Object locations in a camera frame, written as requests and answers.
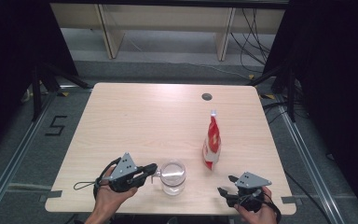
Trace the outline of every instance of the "red and white bottle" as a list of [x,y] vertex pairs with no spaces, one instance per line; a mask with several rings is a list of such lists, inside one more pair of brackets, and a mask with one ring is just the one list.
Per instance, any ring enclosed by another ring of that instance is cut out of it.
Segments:
[[208,134],[205,138],[202,148],[202,155],[205,165],[210,170],[213,170],[219,161],[221,145],[220,131],[216,120],[216,111],[212,110],[211,123],[209,124]]

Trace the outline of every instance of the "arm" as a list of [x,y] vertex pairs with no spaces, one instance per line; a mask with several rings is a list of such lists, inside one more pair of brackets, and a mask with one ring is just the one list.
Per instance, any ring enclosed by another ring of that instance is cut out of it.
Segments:
[[[266,202],[270,203],[271,191],[267,187],[263,187],[264,192],[269,196],[266,197]],[[234,205],[235,209],[240,213],[241,219],[250,224],[277,224],[276,214],[272,208],[263,204],[260,210],[256,213],[247,211],[244,207]]]
[[[106,171],[105,175],[110,175],[113,170],[114,167],[111,167]],[[85,224],[102,224],[109,220],[121,204],[132,197],[137,190],[137,188],[132,188],[126,192],[117,193],[112,191],[109,186],[100,186],[95,199],[94,209]]]

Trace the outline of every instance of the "wooden table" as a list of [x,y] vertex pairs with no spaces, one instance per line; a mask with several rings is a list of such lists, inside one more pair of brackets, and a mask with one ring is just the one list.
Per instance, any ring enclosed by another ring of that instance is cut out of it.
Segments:
[[[210,93],[210,101],[202,99]],[[215,170],[202,162],[201,149],[216,109],[222,152]],[[52,187],[49,212],[90,212],[92,187],[74,190],[79,181],[93,181],[112,160],[130,152],[138,166],[162,165],[178,159],[187,171],[186,188],[165,194],[150,177],[136,195],[121,205],[121,214],[233,215],[218,187],[237,192],[228,176],[245,171],[272,182],[272,199],[284,215],[296,211],[281,197],[292,196],[260,100],[254,87],[99,83],[95,85]]]

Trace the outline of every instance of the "wrist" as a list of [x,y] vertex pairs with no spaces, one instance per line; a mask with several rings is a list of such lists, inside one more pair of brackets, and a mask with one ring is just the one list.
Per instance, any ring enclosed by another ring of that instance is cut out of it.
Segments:
[[104,224],[102,216],[92,212],[91,215],[87,218],[85,224]]

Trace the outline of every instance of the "clear glass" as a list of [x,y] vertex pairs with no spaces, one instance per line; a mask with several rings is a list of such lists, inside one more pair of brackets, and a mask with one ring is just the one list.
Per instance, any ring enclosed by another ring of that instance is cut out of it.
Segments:
[[186,168],[178,160],[164,163],[153,176],[161,179],[162,190],[169,195],[178,195],[185,188]]

